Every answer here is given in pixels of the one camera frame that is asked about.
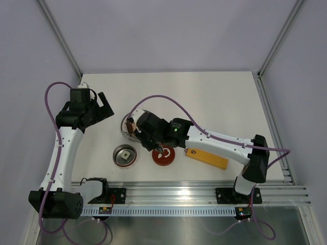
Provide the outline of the red round lunch box lid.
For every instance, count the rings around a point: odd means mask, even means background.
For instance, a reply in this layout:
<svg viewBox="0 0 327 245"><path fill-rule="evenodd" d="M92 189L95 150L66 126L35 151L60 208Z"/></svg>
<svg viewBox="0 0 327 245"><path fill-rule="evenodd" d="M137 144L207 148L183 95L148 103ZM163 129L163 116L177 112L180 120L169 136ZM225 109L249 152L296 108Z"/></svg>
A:
<svg viewBox="0 0 327 245"><path fill-rule="evenodd" d="M168 146L163 148L162 153L157 150L152 151L152 159L154 163L159 166L168 166L172 164L175 160L175 156L175 150Z"/></svg>

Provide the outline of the sushi roll piece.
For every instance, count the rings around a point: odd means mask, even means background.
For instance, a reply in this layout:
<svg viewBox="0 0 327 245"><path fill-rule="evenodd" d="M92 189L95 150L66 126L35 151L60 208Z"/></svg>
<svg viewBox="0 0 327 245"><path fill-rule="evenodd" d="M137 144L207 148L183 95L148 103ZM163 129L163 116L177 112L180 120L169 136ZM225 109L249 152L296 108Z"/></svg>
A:
<svg viewBox="0 0 327 245"><path fill-rule="evenodd" d="M121 158L124 160L128 160L128 158L130 157L130 152L129 151L123 151L121 153Z"/></svg>

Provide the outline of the metal tongs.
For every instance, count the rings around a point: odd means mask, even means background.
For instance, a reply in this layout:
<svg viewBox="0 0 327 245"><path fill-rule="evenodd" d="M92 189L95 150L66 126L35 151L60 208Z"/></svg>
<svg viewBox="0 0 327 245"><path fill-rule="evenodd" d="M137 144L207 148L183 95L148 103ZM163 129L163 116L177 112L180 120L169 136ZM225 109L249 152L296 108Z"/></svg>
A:
<svg viewBox="0 0 327 245"><path fill-rule="evenodd" d="M158 147L156 148L156 150L159 152L159 153L164 153L164 148L161 144L158 145Z"/></svg>

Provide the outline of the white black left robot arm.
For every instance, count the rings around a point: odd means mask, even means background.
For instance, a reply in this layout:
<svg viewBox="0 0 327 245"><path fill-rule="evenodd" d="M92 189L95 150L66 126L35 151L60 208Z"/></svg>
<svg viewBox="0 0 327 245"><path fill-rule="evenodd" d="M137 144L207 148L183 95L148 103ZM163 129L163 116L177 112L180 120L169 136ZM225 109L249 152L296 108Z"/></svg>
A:
<svg viewBox="0 0 327 245"><path fill-rule="evenodd" d="M72 173L86 128L113 115L103 92L95 93L88 88L70 90L69 101L55 118L56 141L47 174L40 188L29 194L29 202L40 219L77 219L90 201L109 200L105 178L91 177L73 189Z"/></svg>

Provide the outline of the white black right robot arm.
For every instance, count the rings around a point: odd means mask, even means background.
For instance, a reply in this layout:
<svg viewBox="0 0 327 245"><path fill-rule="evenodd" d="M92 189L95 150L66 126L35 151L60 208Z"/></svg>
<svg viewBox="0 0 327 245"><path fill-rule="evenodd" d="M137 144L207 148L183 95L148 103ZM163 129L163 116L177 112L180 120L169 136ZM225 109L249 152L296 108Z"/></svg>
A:
<svg viewBox="0 0 327 245"><path fill-rule="evenodd" d="M256 184L266 182L270 154L262 149L267 144L261 135L232 144L230 137L222 136L222 140L218 140L218 136L208 131L201 132L191 121L181 118L175 118L170 122L160 118L139 118L136 121L136 128L137 138L148 150L161 152L165 146L193 148L242 164L243 169L236 178L231 193L237 202L248 199Z"/></svg>

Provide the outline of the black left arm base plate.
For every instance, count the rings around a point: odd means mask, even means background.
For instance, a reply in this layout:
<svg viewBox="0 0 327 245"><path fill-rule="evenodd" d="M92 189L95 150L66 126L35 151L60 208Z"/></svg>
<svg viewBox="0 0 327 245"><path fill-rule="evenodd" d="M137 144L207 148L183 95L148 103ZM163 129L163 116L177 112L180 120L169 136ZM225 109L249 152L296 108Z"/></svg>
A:
<svg viewBox="0 0 327 245"><path fill-rule="evenodd" d="M88 204L125 204L126 192L126 188L109 188L100 196L89 201Z"/></svg>

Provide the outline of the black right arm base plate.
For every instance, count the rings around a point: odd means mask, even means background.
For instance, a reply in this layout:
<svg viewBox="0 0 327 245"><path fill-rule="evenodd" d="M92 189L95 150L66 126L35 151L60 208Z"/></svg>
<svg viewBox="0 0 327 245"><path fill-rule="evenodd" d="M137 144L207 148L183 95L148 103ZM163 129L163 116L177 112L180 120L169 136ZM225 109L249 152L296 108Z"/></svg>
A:
<svg viewBox="0 0 327 245"><path fill-rule="evenodd" d="M239 194L232 187L220 187L215 189L217 204L262 204L262 196L259 188L254 189L253 199L249 195Z"/></svg>

